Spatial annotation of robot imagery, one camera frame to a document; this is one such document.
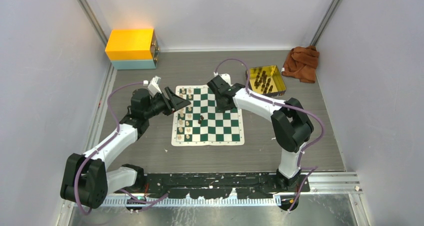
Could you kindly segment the dark brown chess piece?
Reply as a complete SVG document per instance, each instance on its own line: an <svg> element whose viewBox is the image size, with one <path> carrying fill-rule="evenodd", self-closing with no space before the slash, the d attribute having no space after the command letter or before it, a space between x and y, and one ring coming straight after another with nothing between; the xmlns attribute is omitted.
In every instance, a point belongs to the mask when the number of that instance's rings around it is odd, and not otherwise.
<svg viewBox="0 0 424 226"><path fill-rule="evenodd" d="M204 116L203 115L200 115L199 116L199 119L198 119L198 124L201 124L202 123L202 121L204 120Z"/></svg>

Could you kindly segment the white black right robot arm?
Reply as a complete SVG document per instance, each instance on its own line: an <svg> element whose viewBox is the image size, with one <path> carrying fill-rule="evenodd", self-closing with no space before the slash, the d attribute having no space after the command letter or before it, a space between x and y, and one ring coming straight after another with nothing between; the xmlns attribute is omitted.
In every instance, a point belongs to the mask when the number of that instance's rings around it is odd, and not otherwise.
<svg viewBox="0 0 424 226"><path fill-rule="evenodd" d="M253 92L240 83L229 84L220 75L207 83L214 94L220 111L241 109L271 122L277 143L281 147L281 160L276 171L277 184L283 191L291 191L296 185L301 169L301 150L309 141L314 127L300 102L272 99Z"/></svg>

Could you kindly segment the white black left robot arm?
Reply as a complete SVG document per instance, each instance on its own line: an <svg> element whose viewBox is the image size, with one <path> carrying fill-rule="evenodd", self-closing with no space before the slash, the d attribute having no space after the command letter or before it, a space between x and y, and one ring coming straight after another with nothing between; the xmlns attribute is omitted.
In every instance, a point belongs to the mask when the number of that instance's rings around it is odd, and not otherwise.
<svg viewBox="0 0 424 226"><path fill-rule="evenodd" d="M146 186L142 167L123 164L114 171L107 169L128 146L142 137L151 118L159 114L169 116L190 104L189 100L178 96L169 87L155 95L151 95L146 88L134 90L127 113L116 129L94 148L68 157L60 197L81 207L97 209L107 195L121 189L141 192Z"/></svg>

